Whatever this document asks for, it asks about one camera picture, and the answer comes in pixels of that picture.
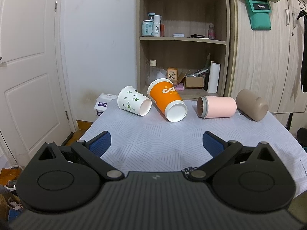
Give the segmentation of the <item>clear bottle beige cap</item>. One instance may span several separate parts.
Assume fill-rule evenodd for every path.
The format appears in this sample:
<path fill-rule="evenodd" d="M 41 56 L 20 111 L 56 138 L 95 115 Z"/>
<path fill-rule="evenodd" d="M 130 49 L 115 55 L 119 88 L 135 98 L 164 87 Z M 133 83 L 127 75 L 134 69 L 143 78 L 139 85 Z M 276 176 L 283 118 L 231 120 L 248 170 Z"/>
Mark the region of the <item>clear bottle beige cap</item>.
<path fill-rule="evenodd" d="M 151 84 L 153 81 L 156 80 L 157 77 L 157 61 L 150 60 L 149 61 L 149 78 L 148 83 Z"/>

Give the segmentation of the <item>small floral carton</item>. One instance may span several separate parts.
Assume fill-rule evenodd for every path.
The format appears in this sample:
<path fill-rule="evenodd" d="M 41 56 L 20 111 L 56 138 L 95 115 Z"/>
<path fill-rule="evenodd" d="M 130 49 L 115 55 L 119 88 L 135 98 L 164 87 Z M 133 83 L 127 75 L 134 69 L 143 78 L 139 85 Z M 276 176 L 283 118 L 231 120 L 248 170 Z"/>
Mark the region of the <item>small floral carton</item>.
<path fill-rule="evenodd" d="M 177 81 L 177 76 L 178 76 L 178 69 L 177 68 L 169 67 L 167 69 L 167 79 L 169 79 L 171 81 Z"/>

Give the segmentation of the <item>pink small bottle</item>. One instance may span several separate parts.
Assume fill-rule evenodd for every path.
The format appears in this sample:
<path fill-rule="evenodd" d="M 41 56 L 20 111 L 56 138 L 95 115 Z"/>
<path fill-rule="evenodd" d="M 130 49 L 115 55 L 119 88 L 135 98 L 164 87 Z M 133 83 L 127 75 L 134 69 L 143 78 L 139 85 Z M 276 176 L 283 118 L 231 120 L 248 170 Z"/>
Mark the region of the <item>pink small bottle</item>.
<path fill-rule="evenodd" d="M 212 23 L 209 25 L 209 29 L 208 29 L 208 38 L 209 38 L 209 39 L 215 39 L 214 24 L 212 24 Z"/>

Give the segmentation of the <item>black hanging ribbon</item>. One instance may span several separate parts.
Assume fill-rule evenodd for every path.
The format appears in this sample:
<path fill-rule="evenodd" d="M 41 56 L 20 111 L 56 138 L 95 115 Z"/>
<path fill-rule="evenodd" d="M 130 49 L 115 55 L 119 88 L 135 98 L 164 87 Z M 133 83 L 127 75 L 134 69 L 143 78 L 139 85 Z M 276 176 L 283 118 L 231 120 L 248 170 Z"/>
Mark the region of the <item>black hanging ribbon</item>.
<path fill-rule="evenodd" d="M 305 10 L 301 10 L 298 14 L 297 20 L 303 17 L 304 20 L 304 46 L 303 46 L 303 58 L 301 65 L 300 83 L 302 92 L 307 93 L 307 15 Z"/>

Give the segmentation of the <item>wooden wardrobe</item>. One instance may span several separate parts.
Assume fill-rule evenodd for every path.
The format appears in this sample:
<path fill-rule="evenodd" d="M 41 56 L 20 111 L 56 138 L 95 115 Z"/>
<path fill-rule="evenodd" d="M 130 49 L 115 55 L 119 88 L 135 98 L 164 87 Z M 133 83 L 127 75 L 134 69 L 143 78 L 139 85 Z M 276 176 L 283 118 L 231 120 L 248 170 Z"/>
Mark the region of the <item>wooden wardrobe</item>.
<path fill-rule="evenodd" d="M 306 112 L 301 91 L 306 0 L 271 3 L 271 29 L 254 31 L 245 0 L 230 1 L 230 54 L 225 94 L 248 89 L 268 102 L 272 113 Z"/>

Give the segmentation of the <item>white paper cup green print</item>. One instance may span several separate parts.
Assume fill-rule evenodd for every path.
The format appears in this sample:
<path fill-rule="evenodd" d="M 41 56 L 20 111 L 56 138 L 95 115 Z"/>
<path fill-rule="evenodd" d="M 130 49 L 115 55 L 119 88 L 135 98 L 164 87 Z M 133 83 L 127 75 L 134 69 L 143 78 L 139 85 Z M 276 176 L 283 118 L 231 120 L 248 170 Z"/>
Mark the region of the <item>white paper cup green print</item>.
<path fill-rule="evenodd" d="M 133 86 L 126 86 L 118 95 L 117 105 L 122 110 L 145 116 L 151 109 L 152 101 Z"/>

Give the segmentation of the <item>beige tumbler cup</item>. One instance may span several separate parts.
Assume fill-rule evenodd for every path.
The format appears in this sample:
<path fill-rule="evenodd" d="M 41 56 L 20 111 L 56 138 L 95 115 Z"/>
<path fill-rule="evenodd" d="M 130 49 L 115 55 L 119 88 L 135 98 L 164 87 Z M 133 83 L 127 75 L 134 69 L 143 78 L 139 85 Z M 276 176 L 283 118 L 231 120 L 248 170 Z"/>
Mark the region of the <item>beige tumbler cup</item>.
<path fill-rule="evenodd" d="M 252 120 L 262 120 L 268 112 L 268 103 L 248 89 L 241 90 L 236 97 L 237 108 Z"/>

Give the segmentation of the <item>pink tumbler grey lid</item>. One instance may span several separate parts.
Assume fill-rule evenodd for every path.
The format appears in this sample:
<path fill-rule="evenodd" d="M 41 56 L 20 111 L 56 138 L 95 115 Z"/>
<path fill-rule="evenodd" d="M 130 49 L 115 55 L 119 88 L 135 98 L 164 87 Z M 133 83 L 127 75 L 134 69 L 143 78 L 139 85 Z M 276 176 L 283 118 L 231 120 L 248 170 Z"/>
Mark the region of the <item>pink tumbler grey lid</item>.
<path fill-rule="evenodd" d="M 197 100 L 199 118 L 229 118 L 237 110 L 236 101 L 231 97 L 201 96 Z"/>

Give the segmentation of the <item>white tube bottle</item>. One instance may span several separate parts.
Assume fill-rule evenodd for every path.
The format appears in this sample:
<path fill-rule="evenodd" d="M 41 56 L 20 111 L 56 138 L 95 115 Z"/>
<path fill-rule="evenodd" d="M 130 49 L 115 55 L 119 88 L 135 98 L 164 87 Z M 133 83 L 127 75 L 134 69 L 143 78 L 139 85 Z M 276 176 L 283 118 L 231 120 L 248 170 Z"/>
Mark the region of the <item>white tube bottle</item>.
<path fill-rule="evenodd" d="M 161 16 L 160 15 L 154 15 L 153 19 L 153 36 L 154 37 L 160 37 L 160 31 L 161 31 Z"/>

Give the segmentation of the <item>white paper towel roll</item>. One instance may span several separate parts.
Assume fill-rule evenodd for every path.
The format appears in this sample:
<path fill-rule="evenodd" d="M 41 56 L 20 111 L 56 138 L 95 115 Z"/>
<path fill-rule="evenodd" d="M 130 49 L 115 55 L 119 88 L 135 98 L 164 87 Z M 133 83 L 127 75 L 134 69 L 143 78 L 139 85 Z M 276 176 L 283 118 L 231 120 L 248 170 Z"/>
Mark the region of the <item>white paper towel roll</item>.
<path fill-rule="evenodd" d="M 219 75 L 220 75 L 221 65 L 218 63 L 211 63 L 209 81 L 208 81 L 208 90 L 210 94 L 215 94 L 218 90 Z"/>

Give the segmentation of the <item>white flat tin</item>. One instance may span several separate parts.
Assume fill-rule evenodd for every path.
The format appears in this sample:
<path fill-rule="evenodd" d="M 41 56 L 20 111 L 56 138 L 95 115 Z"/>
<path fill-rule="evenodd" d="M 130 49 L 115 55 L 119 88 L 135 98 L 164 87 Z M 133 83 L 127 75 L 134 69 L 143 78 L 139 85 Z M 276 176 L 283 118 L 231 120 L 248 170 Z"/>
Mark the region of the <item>white flat tin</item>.
<path fill-rule="evenodd" d="M 185 34 L 175 33 L 173 34 L 173 37 L 185 37 Z"/>

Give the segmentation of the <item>teal fabric pouch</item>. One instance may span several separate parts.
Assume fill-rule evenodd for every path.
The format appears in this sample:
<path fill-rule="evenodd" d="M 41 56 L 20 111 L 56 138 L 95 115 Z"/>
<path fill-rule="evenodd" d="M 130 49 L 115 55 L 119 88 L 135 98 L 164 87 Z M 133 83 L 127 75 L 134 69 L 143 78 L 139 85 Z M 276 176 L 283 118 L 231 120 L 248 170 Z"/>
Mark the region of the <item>teal fabric pouch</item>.
<path fill-rule="evenodd" d="M 271 30 L 270 3 L 267 0 L 245 0 L 245 2 L 252 30 Z"/>

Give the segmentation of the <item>white door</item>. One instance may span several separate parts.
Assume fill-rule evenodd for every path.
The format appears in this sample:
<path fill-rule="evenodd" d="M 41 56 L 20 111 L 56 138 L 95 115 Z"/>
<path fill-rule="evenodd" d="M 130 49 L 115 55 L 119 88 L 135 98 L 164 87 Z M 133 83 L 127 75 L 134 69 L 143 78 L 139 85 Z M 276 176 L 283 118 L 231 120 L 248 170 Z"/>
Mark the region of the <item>white door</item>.
<path fill-rule="evenodd" d="M 1 0 L 1 142 L 26 166 L 71 133 L 56 58 L 56 0 Z"/>

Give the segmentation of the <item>orange paper cup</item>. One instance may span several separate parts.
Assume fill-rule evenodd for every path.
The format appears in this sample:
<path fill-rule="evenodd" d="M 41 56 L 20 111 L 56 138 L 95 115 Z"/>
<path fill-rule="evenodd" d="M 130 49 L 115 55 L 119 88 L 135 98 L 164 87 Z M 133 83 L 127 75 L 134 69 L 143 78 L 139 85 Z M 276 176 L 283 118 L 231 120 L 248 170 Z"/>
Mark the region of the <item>orange paper cup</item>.
<path fill-rule="evenodd" d="M 168 121 L 179 122 L 187 115 L 187 106 L 169 79 L 153 81 L 147 89 L 147 95 Z"/>

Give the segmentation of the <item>white patterned table cloth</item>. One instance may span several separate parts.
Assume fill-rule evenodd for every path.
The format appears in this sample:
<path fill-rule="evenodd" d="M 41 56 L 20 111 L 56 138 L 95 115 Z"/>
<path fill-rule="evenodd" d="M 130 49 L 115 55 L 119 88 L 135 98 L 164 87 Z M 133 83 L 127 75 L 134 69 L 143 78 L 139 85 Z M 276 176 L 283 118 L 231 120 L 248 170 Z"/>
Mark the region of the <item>white patterned table cloth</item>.
<path fill-rule="evenodd" d="M 265 141 L 292 175 L 296 194 L 305 192 L 306 152 L 271 113 L 258 122 L 239 112 L 230 118 L 201 119 L 196 113 L 196 102 L 185 103 L 186 117 L 180 122 L 169 122 L 155 106 L 142 117 L 119 109 L 116 101 L 112 101 L 82 139 L 89 141 L 108 131 L 111 146 L 102 159 L 124 173 L 180 171 L 201 166 L 211 159 L 202 143 L 206 131 L 244 146 L 253 147 Z"/>

